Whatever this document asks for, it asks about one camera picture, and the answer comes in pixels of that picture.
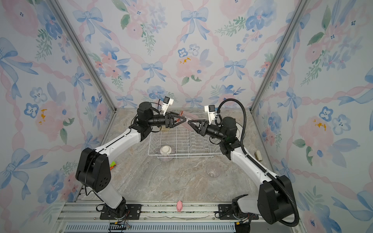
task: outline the wall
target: wall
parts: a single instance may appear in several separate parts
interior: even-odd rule
[[[0,4],[0,232],[49,232],[111,111],[44,1]]]
[[[118,107],[249,107],[298,0],[59,3]]]
[[[254,111],[308,233],[373,232],[372,10],[311,0]]]

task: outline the dish rack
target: dish rack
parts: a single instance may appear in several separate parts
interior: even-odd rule
[[[211,139],[211,141],[213,143],[219,142],[216,138]],[[173,153],[167,155],[168,158],[214,157],[215,155],[221,154],[219,145],[210,143],[209,136],[206,135],[202,137],[182,125],[171,129],[162,129],[157,133],[150,133],[148,155],[164,158],[160,149],[166,145],[173,149]]]

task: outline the toy pig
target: toy pig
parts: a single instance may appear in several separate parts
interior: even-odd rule
[[[183,209],[183,203],[181,201],[178,201],[178,203],[176,204],[176,209],[178,210],[178,212],[181,212],[181,210]]]

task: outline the black mounting plate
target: black mounting plate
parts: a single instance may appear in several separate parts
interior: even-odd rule
[[[219,216],[222,216],[226,212],[229,211],[227,215],[224,215],[223,217],[220,218],[220,220],[237,220],[237,218],[234,217],[233,211],[232,211],[232,205],[231,204],[220,204],[217,205],[219,208]],[[259,216],[256,214],[252,220],[258,220]]]
[[[141,204],[126,204],[127,209],[129,210],[127,220],[139,220],[141,214]],[[113,216],[109,216],[107,207],[104,205],[101,211],[100,219],[101,220],[118,220]]]

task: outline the gray marble surface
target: gray marble surface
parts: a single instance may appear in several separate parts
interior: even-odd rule
[[[191,113],[202,112],[201,109],[183,109]],[[135,109],[118,109],[116,118],[108,133],[106,142],[125,131]],[[241,110],[221,110],[222,116],[231,116],[240,124],[243,122]],[[264,149],[260,134],[254,120],[247,112],[247,126],[244,145],[251,154],[259,150],[261,162],[273,170]],[[148,155],[149,136],[142,142],[132,146],[115,162],[112,170],[112,182],[118,192],[131,201],[222,201],[248,194],[257,196],[258,188],[242,169],[225,155],[204,158],[174,158],[169,162],[161,162],[156,156]],[[221,174],[212,178],[206,173],[206,166],[217,163]],[[92,193],[83,200],[97,199]]]

